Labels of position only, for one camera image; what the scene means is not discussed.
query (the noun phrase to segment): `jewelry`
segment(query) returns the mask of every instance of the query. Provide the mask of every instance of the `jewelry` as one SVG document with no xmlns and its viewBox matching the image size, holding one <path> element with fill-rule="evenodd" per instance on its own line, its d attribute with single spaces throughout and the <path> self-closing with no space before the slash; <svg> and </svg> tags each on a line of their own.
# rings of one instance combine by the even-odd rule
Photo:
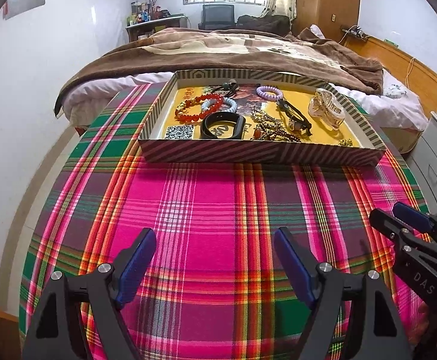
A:
<svg viewBox="0 0 437 360">
<path fill-rule="evenodd" d="M 351 138 L 348 138 L 347 140 L 340 139 L 340 140 L 338 141 L 338 144 L 339 144 L 340 146 L 353 146 L 353 141 L 352 141 Z"/>
<path fill-rule="evenodd" d="M 301 142 L 299 137 L 286 132 L 283 128 L 270 129 L 269 126 L 263 124 L 259 124 L 255 128 L 251 140 L 277 140 L 277 138 L 284 138 L 290 142 Z"/>
<path fill-rule="evenodd" d="M 289 140 L 291 142 L 301 142 L 300 138 L 285 131 L 280 119 L 271 117 L 254 105 L 250 105 L 250 107 L 253 109 L 251 118 L 257 123 L 251 140 L 276 140 L 277 138 L 282 138 L 282 140 Z"/>
<path fill-rule="evenodd" d="M 198 115 L 187 115 L 185 113 L 185 109 L 191 107 L 192 105 L 200 104 L 203 100 L 215 100 L 215 104 L 210 106 L 210 108 L 204 112 L 200 112 Z M 223 97 L 217 93 L 203 94 L 201 96 L 197 96 L 194 99 L 182 101 L 177 109 L 175 110 L 175 119 L 181 122 L 190 123 L 190 122 L 198 122 L 199 119 L 205 119 L 207 115 L 212 114 L 213 112 L 220 109 L 223 104 Z"/>
<path fill-rule="evenodd" d="M 222 85 L 213 89 L 211 93 L 215 93 L 216 91 L 227 91 L 224 94 L 224 97 L 232 97 L 232 96 L 236 95 L 238 92 L 237 80 L 231 79 L 228 82 L 224 82 Z"/>
<path fill-rule="evenodd" d="M 275 88 L 273 86 L 260 86 L 257 88 L 256 92 L 257 92 L 258 97 L 261 97 L 262 99 L 265 99 L 268 101 L 277 101 L 277 100 L 283 98 L 283 92 L 280 91 L 278 88 Z"/>
<path fill-rule="evenodd" d="M 232 136 L 223 139 L 242 139 L 243 130 L 245 128 L 245 118 L 242 115 L 225 111 L 215 112 L 205 117 L 200 124 L 200 139 L 218 139 L 217 136 L 209 130 L 210 126 L 216 122 L 235 123 Z"/>
<path fill-rule="evenodd" d="M 208 111 L 211 104 L 215 104 L 217 102 L 216 99 L 207 99 L 202 103 L 202 112 Z M 235 113 L 238 109 L 237 103 L 229 97 L 224 98 L 223 103 L 230 106 L 229 109 L 224 110 L 224 112 L 233 112 Z"/>
<path fill-rule="evenodd" d="M 321 117 L 334 130 L 345 120 L 345 110 L 335 95 L 322 88 L 318 88 L 310 100 L 309 115 Z"/>
<path fill-rule="evenodd" d="M 310 137 L 311 123 L 308 121 L 305 115 L 300 112 L 298 108 L 295 108 L 285 99 L 277 100 L 277 105 L 289 117 L 288 128 L 290 131 L 304 130 L 305 135 Z"/>
</svg>

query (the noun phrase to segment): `wooden headboard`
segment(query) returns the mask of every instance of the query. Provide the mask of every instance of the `wooden headboard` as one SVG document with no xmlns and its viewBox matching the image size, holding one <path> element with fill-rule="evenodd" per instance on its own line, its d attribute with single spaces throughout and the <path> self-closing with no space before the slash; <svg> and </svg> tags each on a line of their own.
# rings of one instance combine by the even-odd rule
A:
<svg viewBox="0 0 437 360">
<path fill-rule="evenodd" d="M 347 36 L 345 46 L 360 56 L 377 59 L 397 80 L 405 84 L 407 69 L 411 67 L 410 61 L 413 58 L 406 52 L 372 36 L 366 42 Z M 409 75 L 409 87 L 420 97 L 428 118 L 431 111 L 437 112 L 437 74 L 416 59 Z"/>
</svg>

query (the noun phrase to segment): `blue gripper pad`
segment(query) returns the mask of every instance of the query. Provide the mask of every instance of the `blue gripper pad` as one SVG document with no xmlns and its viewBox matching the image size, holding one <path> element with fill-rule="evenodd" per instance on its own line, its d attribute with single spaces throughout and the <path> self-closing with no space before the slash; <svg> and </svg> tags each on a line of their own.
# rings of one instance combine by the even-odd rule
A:
<svg viewBox="0 0 437 360">
<path fill-rule="evenodd" d="M 136 249 L 117 280 L 118 293 L 115 301 L 120 308 L 123 308 L 125 304 L 135 298 L 137 289 L 145 276 L 145 271 L 150 265 L 157 247 L 157 237 L 152 229 L 144 229 L 137 240 L 139 240 L 139 243 L 135 245 L 134 242 L 134 245 L 132 245 L 132 248 Z"/>
<path fill-rule="evenodd" d="M 428 233 L 431 231 L 431 223 L 428 216 L 402 202 L 395 203 L 393 213 L 395 218 L 400 219 L 402 222 L 412 226 L 415 230 L 418 230 L 421 233 Z"/>
<path fill-rule="evenodd" d="M 274 248 L 290 280 L 297 299 L 305 303 L 310 310 L 313 310 L 318 297 L 315 297 L 313 293 L 310 273 L 303 265 L 281 229 L 275 232 Z"/>
</svg>

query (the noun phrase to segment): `purple coil hair tie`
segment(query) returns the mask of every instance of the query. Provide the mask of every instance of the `purple coil hair tie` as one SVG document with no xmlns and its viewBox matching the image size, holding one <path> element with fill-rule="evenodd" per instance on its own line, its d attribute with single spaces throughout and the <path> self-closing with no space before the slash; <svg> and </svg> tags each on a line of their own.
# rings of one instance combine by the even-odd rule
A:
<svg viewBox="0 0 437 360">
<path fill-rule="evenodd" d="M 260 86 L 257 88 L 257 95 L 262 99 L 268 101 L 277 101 L 283 98 L 283 93 L 278 88 L 274 88 L 273 86 Z"/>
</svg>

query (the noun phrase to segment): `black fitness band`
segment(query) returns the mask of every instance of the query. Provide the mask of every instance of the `black fitness band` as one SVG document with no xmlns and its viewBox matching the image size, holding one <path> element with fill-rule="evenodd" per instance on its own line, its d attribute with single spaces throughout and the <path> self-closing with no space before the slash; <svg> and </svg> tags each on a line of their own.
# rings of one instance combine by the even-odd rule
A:
<svg viewBox="0 0 437 360">
<path fill-rule="evenodd" d="M 208 115 L 200 124 L 200 139 L 218 139 L 216 135 L 210 132 L 209 128 L 213 123 L 217 122 L 232 122 L 235 123 L 233 127 L 233 134 L 230 138 L 223 139 L 242 139 L 243 129 L 245 128 L 245 118 L 242 115 L 234 112 L 215 112 Z"/>
</svg>

